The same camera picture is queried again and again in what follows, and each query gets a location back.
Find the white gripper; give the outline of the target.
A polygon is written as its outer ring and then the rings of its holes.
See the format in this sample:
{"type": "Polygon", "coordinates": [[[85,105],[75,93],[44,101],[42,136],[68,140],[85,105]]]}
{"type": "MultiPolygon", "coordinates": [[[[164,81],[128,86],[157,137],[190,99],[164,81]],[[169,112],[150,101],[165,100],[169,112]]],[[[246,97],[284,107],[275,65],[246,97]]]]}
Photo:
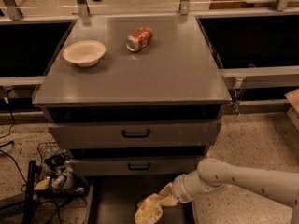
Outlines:
{"type": "Polygon", "coordinates": [[[190,203],[194,200],[194,197],[187,191],[184,185],[185,174],[177,176],[173,183],[168,183],[159,192],[163,195],[160,200],[160,205],[171,207],[176,206],[178,203],[190,203]]]}

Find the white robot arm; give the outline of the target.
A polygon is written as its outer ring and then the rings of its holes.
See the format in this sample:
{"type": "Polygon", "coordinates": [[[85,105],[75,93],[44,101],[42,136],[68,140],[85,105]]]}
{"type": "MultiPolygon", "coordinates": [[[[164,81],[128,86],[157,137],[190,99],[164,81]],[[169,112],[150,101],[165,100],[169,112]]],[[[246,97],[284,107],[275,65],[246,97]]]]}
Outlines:
{"type": "Polygon", "coordinates": [[[195,171],[179,175],[167,187],[171,200],[189,203],[234,185],[292,209],[291,224],[299,224],[299,174],[235,166],[214,158],[201,159],[195,171]]]}

